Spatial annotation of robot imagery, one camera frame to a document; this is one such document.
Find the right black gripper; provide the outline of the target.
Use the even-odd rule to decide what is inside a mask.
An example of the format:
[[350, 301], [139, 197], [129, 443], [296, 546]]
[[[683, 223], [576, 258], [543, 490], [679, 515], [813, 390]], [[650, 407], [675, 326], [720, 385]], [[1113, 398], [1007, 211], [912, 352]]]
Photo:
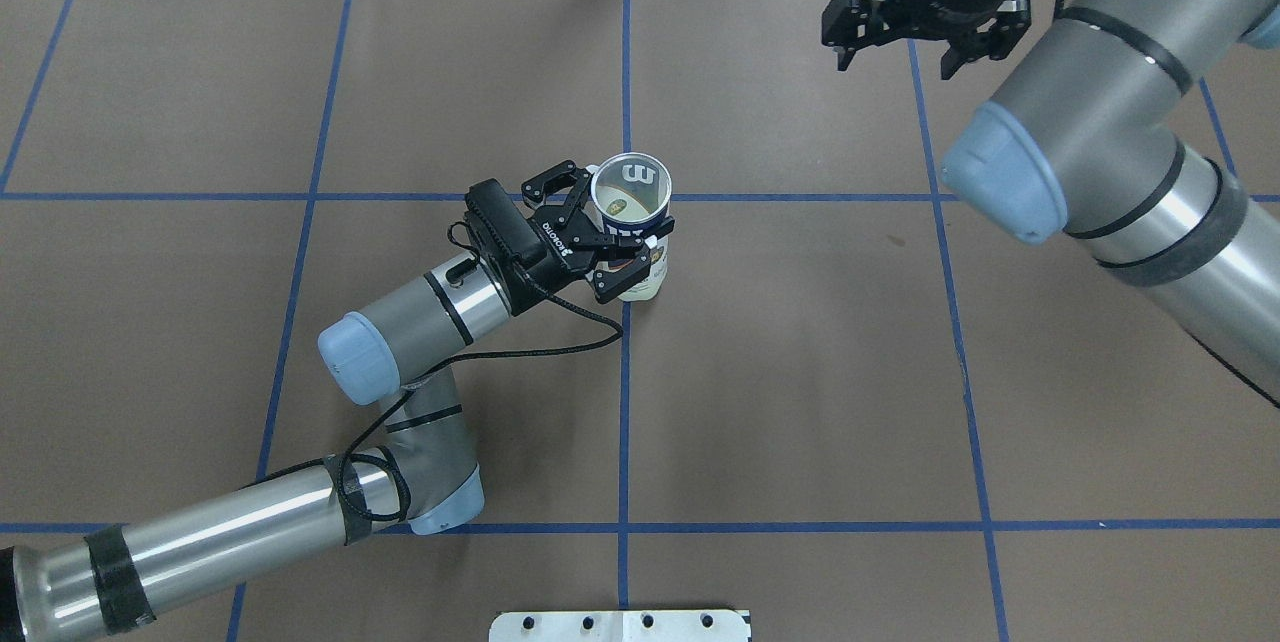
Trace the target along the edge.
[[844, 73], [864, 49], [900, 38], [947, 40], [940, 77], [951, 81], [982, 58], [1009, 58], [1030, 24], [1030, 0], [829, 0], [820, 17], [820, 43], [835, 51], [837, 72]]

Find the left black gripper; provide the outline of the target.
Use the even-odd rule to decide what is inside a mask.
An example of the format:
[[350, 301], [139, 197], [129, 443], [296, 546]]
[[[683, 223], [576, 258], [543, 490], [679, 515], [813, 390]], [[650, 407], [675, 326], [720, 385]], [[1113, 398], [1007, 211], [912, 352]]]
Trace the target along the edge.
[[525, 215], [512, 208], [512, 313], [524, 315], [585, 279], [598, 303], [627, 294], [655, 276], [673, 221], [589, 221], [582, 212], [595, 174], [573, 160], [521, 185]]

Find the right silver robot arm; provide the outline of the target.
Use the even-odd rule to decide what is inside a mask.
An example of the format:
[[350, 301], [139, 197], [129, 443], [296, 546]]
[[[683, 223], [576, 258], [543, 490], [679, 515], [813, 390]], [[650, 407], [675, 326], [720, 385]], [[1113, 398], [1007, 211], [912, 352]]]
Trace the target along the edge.
[[[950, 78], [1006, 58], [1029, 0], [829, 0], [841, 72], [900, 38], [945, 41]], [[945, 185], [1024, 244], [1056, 233], [1138, 288], [1277, 402], [1277, 221], [1166, 115], [1235, 43], [1277, 46], [1277, 0], [1073, 0], [943, 155]]]

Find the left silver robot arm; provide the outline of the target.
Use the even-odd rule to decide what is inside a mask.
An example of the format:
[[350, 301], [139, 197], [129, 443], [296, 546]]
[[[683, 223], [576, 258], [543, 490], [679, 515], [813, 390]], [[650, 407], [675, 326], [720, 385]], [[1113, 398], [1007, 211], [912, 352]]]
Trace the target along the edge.
[[649, 295], [666, 276], [675, 182], [646, 153], [554, 164], [511, 194], [476, 182], [447, 240], [454, 254], [348, 311], [317, 338], [352, 404], [374, 419], [349, 442], [147, 522], [59, 547], [3, 550], [3, 638], [92, 641], [330, 547], [406, 526], [436, 535], [484, 509], [481, 464], [454, 382], [460, 364], [611, 347], [623, 324], [596, 304]]

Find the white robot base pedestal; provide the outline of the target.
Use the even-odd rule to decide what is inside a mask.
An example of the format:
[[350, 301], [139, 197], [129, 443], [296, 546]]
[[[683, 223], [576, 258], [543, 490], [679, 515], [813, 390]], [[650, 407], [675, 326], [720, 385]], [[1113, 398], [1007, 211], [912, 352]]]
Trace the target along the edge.
[[502, 613], [489, 641], [753, 641], [749, 613], [731, 609]]

